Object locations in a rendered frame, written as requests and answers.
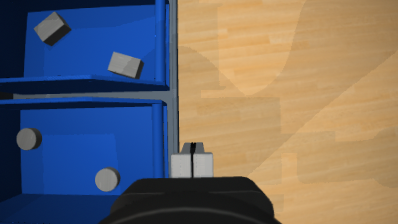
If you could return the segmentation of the grey metal disc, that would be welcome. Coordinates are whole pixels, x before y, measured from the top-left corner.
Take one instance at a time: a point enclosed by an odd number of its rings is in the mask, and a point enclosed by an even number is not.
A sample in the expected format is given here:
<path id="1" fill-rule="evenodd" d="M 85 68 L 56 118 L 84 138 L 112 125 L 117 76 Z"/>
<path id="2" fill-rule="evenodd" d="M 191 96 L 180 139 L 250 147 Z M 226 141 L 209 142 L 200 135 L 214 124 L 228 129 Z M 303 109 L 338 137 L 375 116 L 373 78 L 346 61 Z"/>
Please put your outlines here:
<path id="1" fill-rule="evenodd" d="M 41 145 L 42 135 L 36 128 L 24 128 L 18 132 L 16 140 L 22 150 L 33 150 Z"/>
<path id="2" fill-rule="evenodd" d="M 120 183 L 120 173 L 113 167 L 106 167 L 98 171 L 95 176 L 96 186 L 104 192 L 115 189 Z"/>

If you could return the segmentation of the dark grey metal shelf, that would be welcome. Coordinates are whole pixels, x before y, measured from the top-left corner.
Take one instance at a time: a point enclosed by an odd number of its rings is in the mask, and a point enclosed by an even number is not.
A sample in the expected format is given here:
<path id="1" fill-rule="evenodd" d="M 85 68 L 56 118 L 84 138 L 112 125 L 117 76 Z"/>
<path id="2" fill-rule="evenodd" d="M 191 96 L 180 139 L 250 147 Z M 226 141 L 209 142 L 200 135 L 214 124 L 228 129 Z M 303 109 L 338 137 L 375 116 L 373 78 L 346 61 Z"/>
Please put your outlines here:
<path id="1" fill-rule="evenodd" d="M 36 98 L 64 98 L 64 97 L 111 97 L 162 100 L 168 124 L 168 166 L 171 178 L 171 155 L 180 153 L 179 146 L 179 83 L 178 83 L 178 0 L 169 0 L 169 59 L 170 79 L 169 90 L 142 92 L 103 92 L 103 93 L 68 93 L 68 94 L 37 94 L 20 95 L 0 92 L 0 100 L 5 99 L 36 99 Z M 171 33 L 172 31 L 172 33 Z M 172 101 L 173 96 L 173 101 Z"/>

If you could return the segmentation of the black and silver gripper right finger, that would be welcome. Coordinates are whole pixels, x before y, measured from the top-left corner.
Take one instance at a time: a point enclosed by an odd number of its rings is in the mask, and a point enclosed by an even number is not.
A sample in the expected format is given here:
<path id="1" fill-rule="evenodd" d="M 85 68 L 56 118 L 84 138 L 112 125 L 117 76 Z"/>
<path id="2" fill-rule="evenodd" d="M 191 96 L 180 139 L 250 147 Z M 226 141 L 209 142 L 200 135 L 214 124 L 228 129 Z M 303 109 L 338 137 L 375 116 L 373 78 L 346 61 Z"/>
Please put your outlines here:
<path id="1" fill-rule="evenodd" d="M 214 177 L 213 153 L 204 151 L 203 142 L 193 144 L 193 168 L 194 178 Z"/>

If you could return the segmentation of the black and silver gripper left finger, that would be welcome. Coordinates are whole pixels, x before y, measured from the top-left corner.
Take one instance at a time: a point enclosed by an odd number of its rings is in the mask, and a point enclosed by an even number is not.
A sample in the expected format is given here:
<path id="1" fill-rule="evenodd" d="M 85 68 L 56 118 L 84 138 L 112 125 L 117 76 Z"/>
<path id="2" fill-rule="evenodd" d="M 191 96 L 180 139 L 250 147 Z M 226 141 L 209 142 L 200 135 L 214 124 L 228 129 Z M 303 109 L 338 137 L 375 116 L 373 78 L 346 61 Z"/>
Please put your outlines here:
<path id="1" fill-rule="evenodd" d="M 192 178 L 193 142 L 185 142 L 180 153 L 171 155 L 172 178 Z"/>

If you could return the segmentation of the blue open-front bin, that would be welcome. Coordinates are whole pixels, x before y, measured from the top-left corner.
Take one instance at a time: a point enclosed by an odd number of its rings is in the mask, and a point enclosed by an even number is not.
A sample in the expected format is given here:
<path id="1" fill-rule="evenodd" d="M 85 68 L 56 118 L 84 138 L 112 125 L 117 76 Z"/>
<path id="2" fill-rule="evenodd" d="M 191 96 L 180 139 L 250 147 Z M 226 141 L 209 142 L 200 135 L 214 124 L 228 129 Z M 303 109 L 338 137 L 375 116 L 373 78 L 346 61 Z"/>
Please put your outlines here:
<path id="1" fill-rule="evenodd" d="M 163 106 L 104 97 L 0 100 L 0 224 L 98 224 L 134 181 L 169 178 Z M 41 132 L 38 148 L 18 146 L 24 128 Z M 106 167 L 121 177 L 109 192 L 95 183 Z"/>
<path id="2" fill-rule="evenodd" d="M 169 90 L 167 3 L 169 0 L 0 0 L 0 92 Z M 50 46 L 33 28 L 54 11 L 72 30 Z M 108 71 L 113 52 L 141 59 L 140 78 Z"/>

